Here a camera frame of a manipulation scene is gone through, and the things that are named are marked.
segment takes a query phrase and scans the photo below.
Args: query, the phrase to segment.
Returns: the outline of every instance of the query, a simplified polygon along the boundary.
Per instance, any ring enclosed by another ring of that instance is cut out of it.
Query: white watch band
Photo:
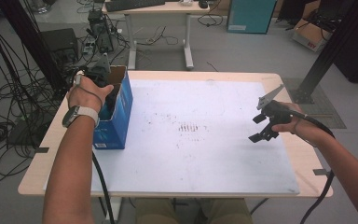
[[[98,121],[99,121],[98,113],[94,109],[81,106],[81,107],[79,107],[77,114],[78,115],[87,115],[87,116],[91,117],[95,121],[95,127],[98,126]]]

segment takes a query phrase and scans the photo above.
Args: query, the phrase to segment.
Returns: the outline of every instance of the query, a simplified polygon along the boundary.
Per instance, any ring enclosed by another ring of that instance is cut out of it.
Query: cardboard box on floor
[[[319,0],[306,4],[302,18],[308,18],[311,12],[319,7],[320,3]],[[324,48],[330,36],[330,32],[301,19],[295,26],[292,38],[308,49],[317,52]]]

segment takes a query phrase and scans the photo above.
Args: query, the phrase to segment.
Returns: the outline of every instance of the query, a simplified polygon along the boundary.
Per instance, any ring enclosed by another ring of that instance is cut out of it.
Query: table leg
[[[133,40],[132,36],[132,21],[131,21],[131,15],[126,14],[124,15],[126,18],[126,24],[127,24],[127,30],[130,40],[130,56],[129,56],[129,64],[128,69],[135,69],[135,62],[136,62],[136,42]]]
[[[186,67],[188,70],[194,68],[190,49],[190,14],[186,14],[186,39],[183,40],[185,48]]]

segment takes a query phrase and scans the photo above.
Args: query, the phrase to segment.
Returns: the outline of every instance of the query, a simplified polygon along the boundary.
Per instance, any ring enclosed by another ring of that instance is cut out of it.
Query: wristwatch
[[[97,111],[92,108],[80,105],[74,105],[69,108],[68,112],[66,112],[65,116],[63,117],[62,126],[65,128],[69,127],[69,125],[71,125],[71,123],[80,115],[86,115],[94,119],[94,127],[97,127],[99,121]]]

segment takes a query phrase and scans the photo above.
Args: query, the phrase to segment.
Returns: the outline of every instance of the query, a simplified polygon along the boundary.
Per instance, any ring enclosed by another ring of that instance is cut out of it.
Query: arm
[[[284,105],[301,111],[298,105]],[[315,145],[336,174],[358,211],[358,160],[344,146],[328,133],[298,118],[292,118],[292,122],[289,124],[275,125],[272,130],[275,132],[295,133]]]
[[[68,105],[82,105],[97,112],[113,89],[98,88],[86,77],[81,78],[80,86],[89,92],[72,88],[67,94]],[[43,223],[93,223],[90,186],[94,124],[91,117],[79,116],[66,131],[48,180]]]

